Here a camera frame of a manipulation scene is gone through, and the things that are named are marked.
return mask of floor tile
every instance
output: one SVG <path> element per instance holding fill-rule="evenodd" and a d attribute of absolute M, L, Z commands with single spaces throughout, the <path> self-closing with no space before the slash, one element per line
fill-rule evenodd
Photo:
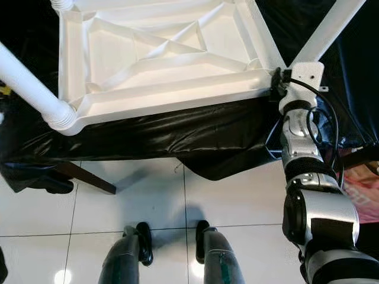
<path fill-rule="evenodd" d="M 303 284 L 298 249 L 283 236 L 281 225 L 222 227 L 246 283 Z M 204 265 L 195 259 L 195 229 L 188 229 L 189 284 L 203 284 Z"/>
<path fill-rule="evenodd" d="M 69 234 L 76 185 L 69 194 L 27 188 L 19 193 L 0 176 L 0 236 Z"/>
<path fill-rule="evenodd" d="M 72 235 L 67 269 L 72 275 L 70 284 L 98 282 L 102 263 L 122 233 Z M 140 283 L 187 284 L 187 248 L 185 229 L 154 230 L 151 266 L 139 265 Z"/>
<path fill-rule="evenodd" d="M 185 227 L 183 167 L 177 159 L 82 162 L 82 167 L 115 184 L 117 194 L 80 184 L 73 233 L 122 231 L 140 221 L 152 229 Z"/>
<path fill-rule="evenodd" d="M 8 269 L 5 284 L 63 284 L 68 243 L 69 235 L 0 238 Z"/>
<path fill-rule="evenodd" d="M 280 224 L 285 186 L 281 161 L 216 182 L 185 168 L 187 226 L 201 219 L 215 226 Z"/>

